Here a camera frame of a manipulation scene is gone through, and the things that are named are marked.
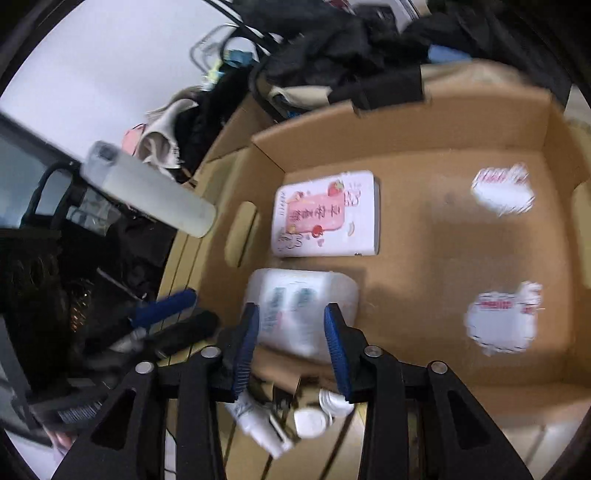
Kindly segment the white lotion tube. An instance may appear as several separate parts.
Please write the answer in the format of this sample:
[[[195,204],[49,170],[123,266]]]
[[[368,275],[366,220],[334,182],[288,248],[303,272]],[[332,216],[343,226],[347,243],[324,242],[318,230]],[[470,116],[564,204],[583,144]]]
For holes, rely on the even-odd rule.
[[[280,426],[273,413],[256,402],[246,391],[240,393],[235,402],[224,403],[224,407],[240,430],[273,459],[280,458],[294,448],[294,441]]]

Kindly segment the white round jar lid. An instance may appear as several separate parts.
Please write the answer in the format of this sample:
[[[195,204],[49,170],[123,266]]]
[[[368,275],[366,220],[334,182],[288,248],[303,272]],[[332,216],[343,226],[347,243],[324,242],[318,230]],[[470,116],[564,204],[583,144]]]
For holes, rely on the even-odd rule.
[[[335,418],[346,418],[355,411],[355,405],[344,396],[326,389],[318,390],[318,404],[322,411]]]

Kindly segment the white round jar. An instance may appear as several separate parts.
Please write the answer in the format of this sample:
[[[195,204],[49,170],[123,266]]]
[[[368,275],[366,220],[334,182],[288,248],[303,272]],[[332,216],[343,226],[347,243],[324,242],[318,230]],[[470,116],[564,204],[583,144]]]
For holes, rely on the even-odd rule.
[[[332,426],[332,417],[317,407],[304,407],[294,410],[294,428],[301,439],[318,438]]]

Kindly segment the white cotton pad pack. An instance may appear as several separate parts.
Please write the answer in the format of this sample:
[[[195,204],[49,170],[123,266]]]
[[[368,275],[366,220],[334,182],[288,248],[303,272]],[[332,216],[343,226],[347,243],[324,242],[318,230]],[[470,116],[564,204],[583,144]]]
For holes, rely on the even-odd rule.
[[[259,269],[249,277],[245,302],[259,307],[259,344],[328,364],[324,312],[339,305],[349,326],[356,320],[359,287],[339,272]]]

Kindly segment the white pink cartoon tissue pack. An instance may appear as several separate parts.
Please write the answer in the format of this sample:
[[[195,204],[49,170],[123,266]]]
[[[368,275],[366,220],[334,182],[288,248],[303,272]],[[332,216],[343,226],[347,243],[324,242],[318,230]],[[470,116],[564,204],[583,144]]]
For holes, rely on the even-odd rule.
[[[380,184],[369,170],[342,172],[277,189],[270,246],[283,258],[376,256]]]

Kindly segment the white thermos bottle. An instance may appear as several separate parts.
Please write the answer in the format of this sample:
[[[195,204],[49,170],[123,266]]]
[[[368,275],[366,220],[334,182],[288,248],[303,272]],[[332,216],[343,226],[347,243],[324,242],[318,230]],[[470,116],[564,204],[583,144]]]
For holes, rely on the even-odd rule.
[[[80,174],[104,194],[190,236],[204,237],[214,224],[211,202],[109,143],[92,145]]]

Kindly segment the beige cloth bag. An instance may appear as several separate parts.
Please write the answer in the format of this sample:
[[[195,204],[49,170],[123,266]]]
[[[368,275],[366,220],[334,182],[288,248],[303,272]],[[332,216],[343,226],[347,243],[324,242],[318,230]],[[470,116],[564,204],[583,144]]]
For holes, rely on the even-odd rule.
[[[197,107],[200,93],[197,86],[184,88],[176,92],[167,104],[148,111],[146,127],[134,156],[171,178],[171,171],[181,167],[179,146],[174,134],[176,119],[179,114]]]

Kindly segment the large cardboard tray box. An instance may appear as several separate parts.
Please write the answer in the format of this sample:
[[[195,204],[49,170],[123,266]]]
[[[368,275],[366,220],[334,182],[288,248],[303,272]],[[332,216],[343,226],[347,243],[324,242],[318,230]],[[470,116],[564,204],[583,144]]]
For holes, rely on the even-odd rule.
[[[523,163],[533,207],[498,216],[471,192],[487,167]],[[191,287],[238,320],[250,274],[273,267],[271,214],[287,183],[372,171],[381,186],[374,257],[291,259],[361,288],[356,326],[399,359],[446,362],[503,426],[568,421],[590,407],[590,128],[525,86],[438,88],[363,111],[342,102],[274,124],[246,99],[197,172],[218,216],[204,238],[178,234],[159,291]],[[537,335],[522,353],[486,355],[465,315],[485,292],[542,285]]]

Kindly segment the white sticker on box floor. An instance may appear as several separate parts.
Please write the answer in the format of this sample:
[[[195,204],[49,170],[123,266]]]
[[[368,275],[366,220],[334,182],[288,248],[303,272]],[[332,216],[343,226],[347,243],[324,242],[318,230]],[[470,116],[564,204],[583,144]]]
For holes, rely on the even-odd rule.
[[[529,172],[523,163],[481,169],[473,179],[471,192],[480,205],[498,216],[525,213],[535,201]]]

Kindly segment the black clothing pile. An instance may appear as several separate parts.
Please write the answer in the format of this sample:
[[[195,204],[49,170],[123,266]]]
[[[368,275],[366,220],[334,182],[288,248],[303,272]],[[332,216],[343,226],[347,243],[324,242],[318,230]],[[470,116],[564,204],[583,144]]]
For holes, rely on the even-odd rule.
[[[524,83],[566,104],[573,84],[557,54],[499,1],[431,1],[398,28],[387,5],[237,1],[249,27],[280,36],[253,73],[252,96],[279,120],[352,100],[374,108],[422,99],[439,84]]]

